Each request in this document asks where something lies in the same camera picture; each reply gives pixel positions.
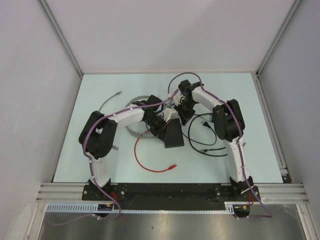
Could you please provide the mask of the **black network switch box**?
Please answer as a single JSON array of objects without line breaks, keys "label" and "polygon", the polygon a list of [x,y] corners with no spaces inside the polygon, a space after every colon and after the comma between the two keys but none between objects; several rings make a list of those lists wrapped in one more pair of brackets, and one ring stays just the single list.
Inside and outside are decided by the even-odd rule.
[{"label": "black network switch box", "polygon": [[174,118],[170,121],[166,129],[164,147],[166,149],[170,149],[184,146],[185,142],[182,132],[181,121],[179,118]]}]

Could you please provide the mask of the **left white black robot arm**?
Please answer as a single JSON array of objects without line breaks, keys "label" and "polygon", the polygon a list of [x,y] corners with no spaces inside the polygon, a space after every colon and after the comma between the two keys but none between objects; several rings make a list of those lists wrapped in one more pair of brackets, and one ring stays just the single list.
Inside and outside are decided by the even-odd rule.
[{"label": "left white black robot arm", "polygon": [[169,121],[164,120],[160,112],[165,110],[165,104],[165,101],[150,95],[148,99],[133,101],[115,113],[91,113],[78,141],[83,154],[89,159],[90,180],[95,184],[93,194],[98,199],[105,200],[111,193],[111,188],[107,185],[111,176],[102,158],[111,151],[117,129],[144,122],[149,126],[149,132],[164,142]]}]

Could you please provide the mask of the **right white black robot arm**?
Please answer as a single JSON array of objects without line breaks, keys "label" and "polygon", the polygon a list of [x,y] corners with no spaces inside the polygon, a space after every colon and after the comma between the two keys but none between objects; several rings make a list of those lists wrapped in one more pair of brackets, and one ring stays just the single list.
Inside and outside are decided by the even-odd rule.
[{"label": "right white black robot arm", "polygon": [[242,137],[245,123],[238,101],[218,98],[206,90],[201,82],[190,83],[184,80],[180,82],[178,89],[184,99],[178,101],[174,109],[177,110],[183,126],[194,116],[196,104],[211,110],[214,131],[227,150],[231,169],[230,194],[235,200],[242,201],[248,196],[254,183],[244,157]]}]

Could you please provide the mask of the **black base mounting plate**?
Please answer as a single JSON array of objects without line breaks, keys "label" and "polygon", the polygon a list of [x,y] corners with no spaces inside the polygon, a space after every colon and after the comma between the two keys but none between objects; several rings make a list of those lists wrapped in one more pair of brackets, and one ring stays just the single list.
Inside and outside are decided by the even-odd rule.
[{"label": "black base mounting plate", "polygon": [[104,202],[110,195],[120,209],[129,210],[217,210],[223,203],[255,203],[260,197],[257,186],[237,195],[230,184],[221,183],[108,183],[98,189],[91,181],[82,191],[83,201]]}]

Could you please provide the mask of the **aluminium rail frame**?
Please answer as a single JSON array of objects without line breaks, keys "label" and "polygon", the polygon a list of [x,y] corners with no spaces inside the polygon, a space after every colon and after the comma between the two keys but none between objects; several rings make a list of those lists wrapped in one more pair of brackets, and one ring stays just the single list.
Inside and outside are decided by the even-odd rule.
[{"label": "aluminium rail frame", "polygon": [[48,205],[212,212],[306,203],[280,166],[249,73],[86,74]]}]

